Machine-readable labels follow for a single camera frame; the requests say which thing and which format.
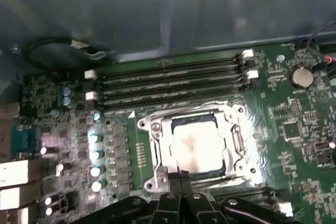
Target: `cpu socket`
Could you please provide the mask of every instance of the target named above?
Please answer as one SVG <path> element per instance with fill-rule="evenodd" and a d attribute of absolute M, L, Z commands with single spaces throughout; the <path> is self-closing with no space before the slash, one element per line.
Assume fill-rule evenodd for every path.
<path fill-rule="evenodd" d="M 151 145 L 153 174 L 144 188 L 168 191 L 168 173 L 187 170 L 192 183 L 233 181 L 246 175 L 240 118 L 245 108 L 229 102 L 156 111 L 138 121 Z"/>

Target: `motherboard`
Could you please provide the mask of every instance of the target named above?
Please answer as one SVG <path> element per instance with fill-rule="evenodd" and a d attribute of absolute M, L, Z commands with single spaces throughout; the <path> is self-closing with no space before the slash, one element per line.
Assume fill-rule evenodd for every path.
<path fill-rule="evenodd" d="M 8 224 L 22 207 L 40 224 L 71 223 L 168 191 L 168 173 L 187 170 L 217 201 L 335 223 L 336 99 L 311 70 L 320 62 L 288 43 L 27 76 L 0 187 L 38 189 L 0 210 Z"/>

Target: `electrolytic capacitor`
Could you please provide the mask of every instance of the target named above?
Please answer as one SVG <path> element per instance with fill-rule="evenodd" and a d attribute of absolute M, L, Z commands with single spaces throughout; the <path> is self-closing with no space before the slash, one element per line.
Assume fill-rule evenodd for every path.
<path fill-rule="evenodd" d="M 101 139 L 102 139 L 101 135 L 99 135 L 99 134 L 91 134 L 91 135 L 89 135 L 89 137 L 88 137 L 88 142 L 89 142 L 90 144 L 93 144 L 93 143 L 100 142 Z"/>
<path fill-rule="evenodd" d="M 52 110 L 52 111 L 50 112 L 50 116 L 51 116 L 52 118 L 57 118 L 57 117 L 59 117 L 59 115 L 60 115 L 59 110 Z"/>
<path fill-rule="evenodd" d="M 62 105 L 65 106 L 65 107 L 72 107 L 74 105 L 74 102 L 73 100 L 71 100 L 70 97 L 63 97 L 62 99 Z"/>
<path fill-rule="evenodd" d="M 60 210 L 59 204 L 52 205 L 46 209 L 46 216 L 50 216 L 59 210 Z"/>
<path fill-rule="evenodd" d="M 96 160 L 100 159 L 103 155 L 104 155 L 104 152 L 102 152 L 102 151 L 93 151 L 93 152 L 89 153 L 89 158 L 92 161 L 96 161 Z"/>
<path fill-rule="evenodd" d="M 46 206 L 49 206 L 55 202 L 59 201 L 59 195 L 58 194 L 54 194 L 54 195 L 51 195 L 51 196 L 48 196 L 47 198 L 45 198 L 44 200 L 44 204 Z"/>
<path fill-rule="evenodd" d="M 93 120 L 98 121 L 100 119 L 100 114 L 98 112 L 93 114 Z"/>
<path fill-rule="evenodd" d="M 64 170 L 70 170 L 72 165 L 70 163 L 59 163 L 56 165 L 56 171 L 63 172 Z"/>
<path fill-rule="evenodd" d="M 40 150 L 41 155 L 45 154 L 55 154 L 57 153 L 57 149 L 54 147 L 42 147 Z"/>
<path fill-rule="evenodd" d="M 94 166 L 91 169 L 90 174 L 91 174 L 92 177 L 98 177 L 103 172 L 104 172 L 104 168 L 102 166 Z"/>
<path fill-rule="evenodd" d="M 63 87 L 62 88 L 62 95 L 64 97 L 68 97 L 71 95 L 71 89 L 69 87 Z"/>
<path fill-rule="evenodd" d="M 106 185 L 105 180 L 100 179 L 92 183 L 91 189 L 94 193 L 99 192 Z"/>

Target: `capacitor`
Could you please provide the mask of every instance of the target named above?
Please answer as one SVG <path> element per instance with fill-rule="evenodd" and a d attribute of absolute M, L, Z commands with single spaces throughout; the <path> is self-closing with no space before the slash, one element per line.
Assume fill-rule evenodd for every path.
<path fill-rule="evenodd" d="M 93 120 L 98 121 L 100 119 L 100 114 L 98 112 L 93 114 Z"/>
<path fill-rule="evenodd" d="M 58 194 L 54 194 L 54 195 L 51 195 L 51 196 L 48 196 L 47 198 L 45 198 L 44 200 L 44 204 L 46 206 L 49 206 L 55 202 L 59 201 L 59 195 Z"/>
<path fill-rule="evenodd" d="M 71 100 L 70 97 L 63 97 L 62 99 L 62 105 L 65 106 L 65 107 L 72 107 L 74 105 L 74 102 L 73 100 Z"/>
<path fill-rule="evenodd" d="M 54 147 L 42 147 L 40 150 L 41 155 L 45 154 L 55 154 L 57 153 L 57 149 Z"/>
<path fill-rule="evenodd" d="M 59 163 L 56 165 L 56 170 L 59 172 L 63 172 L 64 170 L 70 170 L 72 165 L 70 163 Z"/>
<path fill-rule="evenodd" d="M 88 137 L 88 142 L 90 144 L 92 144 L 92 143 L 96 143 L 96 142 L 101 141 L 101 139 L 102 139 L 101 135 L 99 135 L 99 134 L 91 134 Z"/>
<path fill-rule="evenodd" d="M 93 168 L 91 168 L 90 174 L 92 177 L 98 177 L 103 172 L 104 168 L 102 166 L 94 166 Z"/>
<path fill-rule="evenodd" d="M 46 209 L 46 216 L 50 216 L 59 210 L 60 210 L 59 204 L 52 205 Z"/>
<path fill-rule="evenodd" d="M 96 161 L 96 160 L 100 159 L 103 155 L 104 155 L 104 152 L 102 152 L 102 151 L 92 151 L 92 152 L 89 153 L 89 158 L 92 161 Z"/>
<path fill-rule="evenodd" d="M 62 95 L 64 97 L 70 96 L 71 95 L 71 89 L 69 87 L 67 87 L 67 86 L 63 87 L 62 88 Z"/>
<path fill-rule="evenodd" d="M 314 75 L 306 66 L 297 65 L 289 73 L 289 82 L 297 89 L 306 89 L 314 82 Z"/>
<path fill-rule="evenodd" d="M 56 170 L 56 177 L 60 177 L 60 176 L 62 176 L 62 172 L 59 172 L 58 170 Z"/>
<path fill-rule="evenodd" d="M 52 110 L 52 111 L 50 112 L 50 116 L 51 116 L 52 118 L 57 118 L 57 117 L 59 117 L 59 114 L 60 114 L 59 110 Z"/>
<path fill-rule="evenodd" d="M 104 186 L 106 185 L 105 180 L 97 180 L 95 182 L 92 183 L 91 185 L 91 189 L 93 192 L 97 193 L 99 192 Z"/>

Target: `blue port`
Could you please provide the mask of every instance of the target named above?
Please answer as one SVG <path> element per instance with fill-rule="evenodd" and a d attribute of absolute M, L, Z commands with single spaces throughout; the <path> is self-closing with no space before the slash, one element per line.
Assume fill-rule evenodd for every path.
<path fill-rule="evenodd" d="M 35 154 L 35 131 L 31 126 L 20 129 L 19 124 L 12 126 L 11 130 L 11 159 L 28 159 Z"/>

